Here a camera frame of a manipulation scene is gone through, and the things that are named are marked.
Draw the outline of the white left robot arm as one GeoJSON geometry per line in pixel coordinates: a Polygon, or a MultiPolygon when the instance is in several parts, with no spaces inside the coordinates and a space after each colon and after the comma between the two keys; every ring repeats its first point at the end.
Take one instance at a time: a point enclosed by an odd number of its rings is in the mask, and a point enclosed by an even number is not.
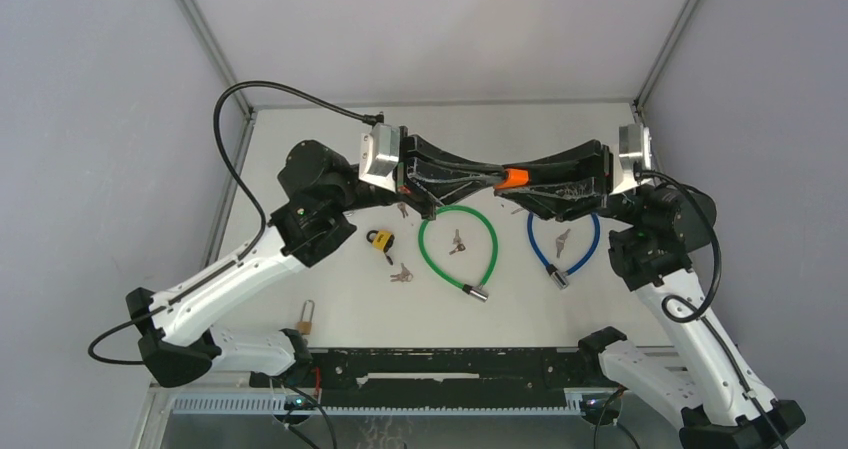
{"type": "Polygon", "coordinates": [[[351,211],[401,202],[431,220],[438,209],[506,177],[499,165],[455,156],[395,128],[387,136],[366,134],[354,163],[318,141],[297,144],[278,176],[288,200],[261,217],[254,238],[170,289],[138,288],[127,296],[142,364],[167,388],[213,371],[305,383],[313,361],[301,332],[242,334],[220,327],[220,319],[329,257],[355,233],[351,211]]]}

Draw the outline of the blue cable lock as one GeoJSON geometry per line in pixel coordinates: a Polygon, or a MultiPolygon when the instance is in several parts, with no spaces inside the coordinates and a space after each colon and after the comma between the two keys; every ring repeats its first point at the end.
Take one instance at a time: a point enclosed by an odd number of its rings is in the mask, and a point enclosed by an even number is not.
{"type": "Polygon", "coordinates": [[[559,269],[554,263],[550,262],[541,250],[534,233],[534,222],[536,217],[532,213],[527,214],[526,218],[526,235],[533,254],[543,266],[546,274],[554,282],[559,290],[565,290],[569,287],[568,278],[579,272],[593,258],[600,245],[601,238],[601,223],[597,214],[591,214],[590,220],[593,224],[593,239],[584,255],[578,259],[573,265],[566,269],[559,269]]]}

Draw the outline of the yellow tag padlock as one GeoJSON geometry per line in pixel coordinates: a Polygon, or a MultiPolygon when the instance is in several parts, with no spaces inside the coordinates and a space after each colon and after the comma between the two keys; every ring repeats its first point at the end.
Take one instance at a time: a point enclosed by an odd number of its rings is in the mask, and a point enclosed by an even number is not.
{"type": "Polygon", "coordinates": [[[366,234],[366,240],[373,248],[378,250],[387,260],[389,265],[393,265],[393,259],[389,251],[394,245],[395,235],[388,230],[370,230],[366,234]]]}

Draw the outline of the orange black padlock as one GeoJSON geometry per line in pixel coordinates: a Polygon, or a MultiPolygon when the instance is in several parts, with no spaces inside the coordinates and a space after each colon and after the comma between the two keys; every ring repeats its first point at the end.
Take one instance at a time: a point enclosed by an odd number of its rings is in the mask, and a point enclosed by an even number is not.
{"type": "Polygon", "coordinates": [[[530,172],[527,169],[508,167],[503,178],[492,185],[496,191],[524,187],[530,183],[530,172]]]}

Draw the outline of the green lock silver keys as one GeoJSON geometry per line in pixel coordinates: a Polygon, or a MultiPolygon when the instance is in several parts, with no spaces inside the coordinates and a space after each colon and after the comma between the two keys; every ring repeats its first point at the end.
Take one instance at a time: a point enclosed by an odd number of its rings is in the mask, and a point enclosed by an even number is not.
{"type": "Polygon", "coordinates": [[[466,247],[463,243],[459,229],[456,229],[454,231],[453,245],[454,245],[453,249],[449,252],[450,255],[453,255],[453,254],[458,253],[458,252],[463,252],[463,251],[466,250],[466,247]]]}

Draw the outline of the blue lock silver keys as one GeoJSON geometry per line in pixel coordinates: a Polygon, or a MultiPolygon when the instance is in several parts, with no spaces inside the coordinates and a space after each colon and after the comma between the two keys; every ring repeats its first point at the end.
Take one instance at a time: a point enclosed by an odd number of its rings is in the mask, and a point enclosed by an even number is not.
{"type": "Polygon", "coordinates": [[[556,257],[557,257],[557,258],[560,258],[560,257],[561,257],[562,252],[563,252],[563,250],[564,250],[564,248],[565,248],[566,241],[567,241],[567,239],[568,239],[568,237],[569,237],[569,235],[570,235],[570,232],[571,232],[571,230],[570,230],[570,229],[566,229],[563,233],[561,233],[560,235],[558,235],[558,236],[556,237],[556,239],[555,239],[555,248],[556,248],[556,257]]]}

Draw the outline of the brass padlock silver keys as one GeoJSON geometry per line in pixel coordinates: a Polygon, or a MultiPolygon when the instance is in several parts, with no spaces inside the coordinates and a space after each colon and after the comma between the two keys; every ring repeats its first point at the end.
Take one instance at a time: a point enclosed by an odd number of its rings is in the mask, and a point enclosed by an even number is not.
{"type": "Polygon", "coordinates": [[[411,282],[414,278],[412,272],[407,268],[404,263],[400,264],[400,271],[396,274],[392,274],[389,278],[391,282],[402,282],[408,283],[411,282]]]}

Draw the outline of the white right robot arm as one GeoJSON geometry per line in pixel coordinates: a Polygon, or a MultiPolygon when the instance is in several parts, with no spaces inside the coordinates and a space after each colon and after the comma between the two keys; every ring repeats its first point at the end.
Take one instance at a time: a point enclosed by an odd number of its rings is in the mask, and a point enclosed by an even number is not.
{"type": "Polygon", "coordinates": [[[614,381],[676,430],[685,448],[784,448],[806,420],[760,379],[732,343],[712,305],[723,275],[716,206],[706,193],[654,169],[647,150],[614,155],[598,141],[495,174],[495,193],[544,220],[585,215],[619,221],[609,235],[613,272],[657,318],[691,387],[640,362],[624,335],[583,339],[584,381],[614,381]]]}

